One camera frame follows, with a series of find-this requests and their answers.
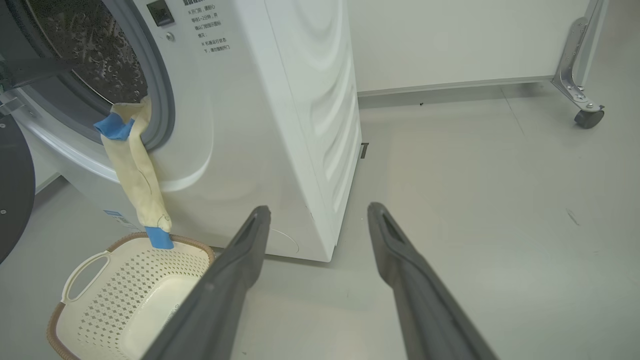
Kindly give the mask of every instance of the cloth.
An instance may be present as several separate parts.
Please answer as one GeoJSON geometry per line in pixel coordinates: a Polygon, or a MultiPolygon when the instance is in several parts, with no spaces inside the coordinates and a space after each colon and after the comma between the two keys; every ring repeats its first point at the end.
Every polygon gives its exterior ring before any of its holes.
{"type": "Polygon", "coordinates": [[[172,249],[171,218],[164,208],[160,185],[140,135],[151,118],[151,99],[139,104],[114,104],[111,114],[94,125],[113,164],[118,180],[136,208],[153,247],[172,249]]]}

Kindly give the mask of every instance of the caster wheel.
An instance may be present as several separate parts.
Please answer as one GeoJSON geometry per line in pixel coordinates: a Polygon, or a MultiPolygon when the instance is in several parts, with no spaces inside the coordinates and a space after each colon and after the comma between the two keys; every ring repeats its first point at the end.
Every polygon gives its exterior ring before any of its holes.
{"type": "Polygon", "coordinates": [[[598,125],[603,116],[603,110],[596,111],[594,113],[588,113],[584,110],[580,110],[578,115],[575,116],[574,120],[584,129],[591,129],[592,127],[598,125]]]}

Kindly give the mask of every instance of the black round object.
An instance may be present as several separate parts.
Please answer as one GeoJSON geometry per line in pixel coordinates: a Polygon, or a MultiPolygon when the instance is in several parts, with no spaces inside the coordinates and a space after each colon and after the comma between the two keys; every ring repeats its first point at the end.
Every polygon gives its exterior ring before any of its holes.
{"type": "Polygon", "coordinates": [[[594,113],[580,110],[578,115],[575,116],[574,120],[583,128],[591,129],[592,127],[598,125],[600,120],[602,120],[602,117],[604,117],[604,110],[596,111],[594,113]]]}
{"type": "Polygon", "coordinates": [[[27,141],[11,115],[0,118],[0,263],[27,227],[35,197],[27,141]]]}

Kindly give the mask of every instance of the front-loading washing machine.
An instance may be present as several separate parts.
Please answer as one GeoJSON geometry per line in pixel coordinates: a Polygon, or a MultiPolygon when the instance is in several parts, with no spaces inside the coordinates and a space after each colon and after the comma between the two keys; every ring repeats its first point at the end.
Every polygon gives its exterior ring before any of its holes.
{"type": "Polygon", "coordinates": [[[143,229],[93,124],[149,95],[173,233],[224,247],[264,204],[268,254],[331,260],[362,139],[345,0],[0,0],[0,56],[83,62],[0,101],[105,216],[143,229]]]}

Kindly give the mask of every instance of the laundry basket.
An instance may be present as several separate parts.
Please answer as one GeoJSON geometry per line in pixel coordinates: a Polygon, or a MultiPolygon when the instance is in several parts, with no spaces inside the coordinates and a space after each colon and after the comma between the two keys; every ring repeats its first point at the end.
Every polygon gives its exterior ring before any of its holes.
{"type": "Polygon", "coordinates": [[[146,233],[131,234],[80,264],[49,320],[53,349],[63,359],[141,358],[215,258],[203,243],[172,240],[173,249],[155,249],[146,233]],[[77,276],[100,258],[106,264],[70,299],[77,276]]]}

